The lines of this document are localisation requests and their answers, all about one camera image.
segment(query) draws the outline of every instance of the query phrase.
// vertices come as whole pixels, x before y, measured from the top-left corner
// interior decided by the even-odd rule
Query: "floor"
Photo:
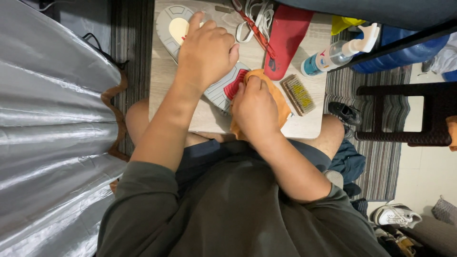
[[[443,82],[441,75],[422,74],[421,64],[414,64],[411,84]],[[422,124],[422,96],[408,97],[411,110],[406,118],[405,131],[420,131]],[[420,215],[432,216],[431,209],[442,195],[457,206],[457,152],[448,147],[409,147],[402,144],[399,176],[395,200]],[[386,202],[369,202],[368,213]]]

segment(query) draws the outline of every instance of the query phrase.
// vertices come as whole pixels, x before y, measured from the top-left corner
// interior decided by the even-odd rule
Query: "dark shorts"
[[[330,166],[330,158],[320,150],[295,140],[288,140],[321,172],[324,172]],[[176,181],[178,182],[178,193],[180,197],[209,168],[234,155],[247,155],[262,160],[260,155],[245,141],[220,144],[218,141],[212,139],[208,142],[184,148],[181,163],[176,171]]]

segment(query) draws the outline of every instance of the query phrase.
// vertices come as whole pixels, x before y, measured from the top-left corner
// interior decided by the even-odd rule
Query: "dark wooden stool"
[[[356,132],[357,140],[408,143],[409,146],[448,146],[452,139],[446,118],[457,115],[457,83],[424,83],[398,86],[361,86],[358,96],[375,96],[372,132]],[[423,96],[421,132],[383,132],[384,96]]]

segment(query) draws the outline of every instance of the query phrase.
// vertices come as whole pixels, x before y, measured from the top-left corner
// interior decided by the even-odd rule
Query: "hand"
[[[264,80],[251,76],[246,86],[239,84],[233,99],[232,118],[250,143],[257,147],[259,142],[282,135],[278,116],[278,107]]]
[[[235,38],[225,28],[217,27],[213,20],[200,28],[204,15],[196,12],[189,21],[175,76],[175,81],[184,82],[201,94],[227,75],[239,58],[239,44],[235,44]]]

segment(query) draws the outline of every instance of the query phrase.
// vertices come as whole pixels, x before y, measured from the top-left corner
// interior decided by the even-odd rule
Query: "blue water jug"
[[[384,25],[381,45],[387,45],[415,33],[417,33],[417,31],[410,31]],[[356,38],[362,39],[363,33]],[[360,73],[374,73],[409,64],[425,62],[441,51],[448,40],[449,35],[445,35],[391,54],[386,54],[381,57],[353,65],[352,68]]]
[[[447,82],[457,82],[457,70],[443,73],[443,79]]]

